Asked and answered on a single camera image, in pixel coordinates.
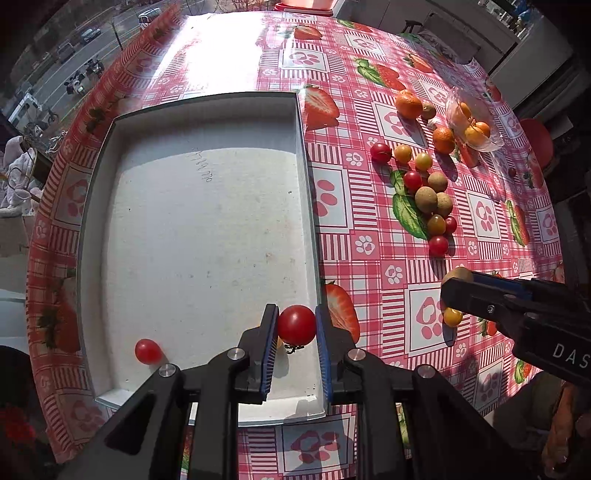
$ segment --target red cherry tomato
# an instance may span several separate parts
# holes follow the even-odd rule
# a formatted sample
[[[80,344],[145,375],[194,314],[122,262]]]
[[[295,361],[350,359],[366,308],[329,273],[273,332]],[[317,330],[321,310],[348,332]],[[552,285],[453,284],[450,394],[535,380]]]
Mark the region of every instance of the red cherry tomato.
[[[411,192],[416,192],[419,188],[423,186],[423,177],[417,171],[408,171],[402,177],[402,181],[404,182],[404,186],[408,188]]]
[[[432,236],[429,240],[429,251],[434,257],[442,257],[447,253],[449,243],[442,235]]]
[[[288,345],[308,345],[316,336],[314,312],[303,305],[287,307],[277,320],[277,334]]]
[[[445,224],[446,224],[446,229],[445,229],[446,234],[450,235],[451,233],[456,231],[457,222],[454,217],[447,217],[445,219]]]
[[[374,143],[369,149],[372,160],[378,163],[388,163],[392,158],[392,149],[383,143]]]
[[[135,357],[145,365],[160,363],[164,354],[156,342],[142,338],[135,344]]]

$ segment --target car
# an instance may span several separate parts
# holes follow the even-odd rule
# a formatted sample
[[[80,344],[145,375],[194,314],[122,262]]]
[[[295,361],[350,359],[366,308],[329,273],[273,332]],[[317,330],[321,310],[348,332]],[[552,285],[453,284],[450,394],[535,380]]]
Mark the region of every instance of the car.
[[[150,8],[150,10],[146,10],[145,12],[141,12],[138,15],[139,27],[140,29],[144,30],[152,23],[152,20],[159,16],[162,13],[162,10],[159,8]]]
[[[76,53],[76,50],[74,50],[70,42],[67,42],[57,49],[57,58],[60,63],[65,63],[74,53]]]
[[[82,39],[82,43],[86,44],[94,40],[100,34],[100,28],[88,28],[82,32],[80,38]]]

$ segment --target tablecloth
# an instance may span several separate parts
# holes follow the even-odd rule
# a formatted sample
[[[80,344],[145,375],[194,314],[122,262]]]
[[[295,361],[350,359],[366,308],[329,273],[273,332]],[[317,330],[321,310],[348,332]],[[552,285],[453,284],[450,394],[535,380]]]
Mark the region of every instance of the tablecloth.
[[[316,87],[334,100],[332,117],[307,118],[305,140],[321,275],[353,301],[358,347],[391,365],[434,365],[481,414],[531,378],[535,369],[511,355],[512,341],[479,319],[466,316],[457,339],[446,344],[439,288],[458,265],[506,278],[560,279],[548,191],[517,118],[480,65],[456,65],[412,40],[333,18],[286,12],[182,18],[171,7],[108,68],[57,154],[28,263],[31,362],[58,461],[72,458],[111,415],[93,400],[72,308],[83,207],[102,140],[122,113],[200,95]],[[434,120],[445,124],[453,86],[488,102],[505,141],[475,168],[461,156],[436,154],[431,130],[401,120],[394,108],[397,89],[406,87],[432,102]],[[427,242],[394,215],[390,167],[369,158],[377,141],[407,144],[414,155],[428,151],[432,171],[448,177],[458,228],[444,259],[430,257]],[[241,429],[239,473],[253,480],[352,476],[354,439],[354,406],[332,407],[319,421]]]

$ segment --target white van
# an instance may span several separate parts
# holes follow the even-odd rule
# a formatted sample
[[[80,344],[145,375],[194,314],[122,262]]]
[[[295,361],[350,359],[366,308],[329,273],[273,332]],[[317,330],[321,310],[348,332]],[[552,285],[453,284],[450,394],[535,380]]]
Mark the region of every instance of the white van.
[[[140,29],[148,28],[148,25],[152,23],[152,20],[159,16],[162,13],[162,10],[159,8],[151,8],[150,10],[146,10],[139,14],[139,27]]]

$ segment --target tomato stem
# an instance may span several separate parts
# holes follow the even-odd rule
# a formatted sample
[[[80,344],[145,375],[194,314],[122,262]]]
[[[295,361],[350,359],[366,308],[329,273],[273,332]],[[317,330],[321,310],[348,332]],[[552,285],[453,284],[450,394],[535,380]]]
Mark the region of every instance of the tomato stem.
[[[287,352],[287,355],[291,355],[296,350],[300,350],[302,348],[304,348],[303,345],[288,345],[285,343],[285,351]]]

